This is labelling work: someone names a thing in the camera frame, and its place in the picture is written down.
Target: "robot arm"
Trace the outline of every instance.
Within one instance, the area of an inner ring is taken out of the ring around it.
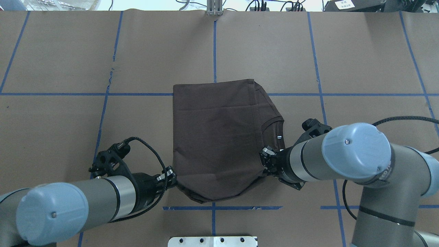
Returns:
[[[428,246],[439,246],[437,237],[414,231],[420,198],[439,188],[435,158],[389,143],[367,123],[324,132],[280,152],[266,147],[261,158],[272,175],[296,189],[339,178],[363,185],[353,247],[424,246],[427,239]]]
[[[1,196],[0,246],[60,242],[152,208],[156,197],[160,199],[164,190],[176,185],[176,176],[172,167],[161,175],[132,174],[122,160],[130,151],[129,141],[98,153],[89,169],[94,179],[40,185]]]

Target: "white mounting plate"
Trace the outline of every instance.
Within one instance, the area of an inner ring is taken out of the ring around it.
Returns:
[[[258,237],[173,237],[168,247],[258,247]]]

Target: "folded cloth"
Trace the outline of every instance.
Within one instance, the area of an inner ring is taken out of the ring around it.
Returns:
[[[284,149],[284,119],[253,79],[173,89],[173,167],[199,203],[241,195],[264,177],[259,152]]]

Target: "light blue joint cap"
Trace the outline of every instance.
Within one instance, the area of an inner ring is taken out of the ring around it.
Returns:
[[[436,194],[436,192],[439,190],[439,161],[435,159],[433,156],[420,152],[412,147],[408,147],[410,149],[413,149],[419,155],[425,160],[427,163],[428,169],[430,170],[430,187],[428,188],[427,192],[425,192],[424,195],[422,195],[422,198],[426,198],[429,196],[432,196]]]
[[[392,157],[386,136],[368,123],[331,130],[323,139],[322,154],[329,167],[350,179],[371,178],[381,173]]]
[[[17,229],[31,245],[65,241],[77,234],[88,217],[84,193],[69,183],[35,187],[17,208]]]

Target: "white label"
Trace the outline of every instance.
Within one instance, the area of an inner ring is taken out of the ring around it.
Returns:
[[[335,5],[337,5],[338,9],[355,8],[355,5],[352,3],[351,0],[338,1],[338,2],[335,2]]]

